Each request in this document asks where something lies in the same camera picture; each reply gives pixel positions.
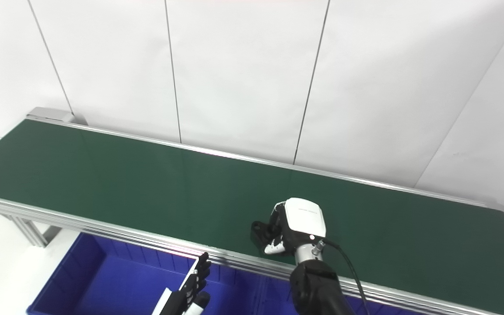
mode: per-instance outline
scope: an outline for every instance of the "green conveyor belt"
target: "green conveyor belt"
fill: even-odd
[[[250,223],[289,197],[320,205],[363,281],[504,314],[498,210],[33,120],[0,140],[0,199],[251,256]]]

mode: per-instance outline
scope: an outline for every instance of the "white floor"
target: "white floor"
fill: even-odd
[[[0,315],[24,315],[77,235],[62,230],[45,249],[33,247],[0,215]]]

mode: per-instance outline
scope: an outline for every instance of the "blue storage crate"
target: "blue storage crate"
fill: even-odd
[[[80,234],[29,315],[150,315],[166,287],[177,290],[194,263],[178,255]],[[204,315],[296,315],[288,281],[212,265]],[[347,297],[358,315],[361,300]],[[369,302],[371,315],[417,315]]]

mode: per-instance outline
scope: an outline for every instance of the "black cable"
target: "black cable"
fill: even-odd
[[[346,263],[347,263],[348,267],[350,268],[350,271],[353,275],[353,279],[355,280],[355,283],[357,284],[357,288],[359,289],[359,295],[360,295],[361,301],[363,302],[364,312],[367,315],[370,315],[370,313],[368,312],[367,298],[364,295],[363,287],[361,285],[361,282],[359,281],[359,276],[355,272],[354,264],[351,262],[350,258],[347,257],[346,253],[343,251],[343,249],[340,245],[338,245],[337,243],[334,243],[333,241],[330,241],[328,239],[324,239],[324,243],[332,246],[334,249],[337,249],[340,252],[340,254],[342,254],[344,259],[346,260]]]

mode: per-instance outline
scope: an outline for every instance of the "white wall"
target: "white wall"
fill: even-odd
[[[334,0],[296,164],[413,186],[504,42],[504,0]]]
[[[48,106],[504,204],[504,0],[332,0],[302,128],[326,0],[31,3],[0,0],[0,136]]]
[[[163,1],[31,2],[74,114],[179,141]]]
[[[292,163],[326,0],[167,0],[184,143]]]
[[[0,137],[35,106],[69,110],[28,2],[0,0]]]
[[[504,205],[504,46],[416,187]]]

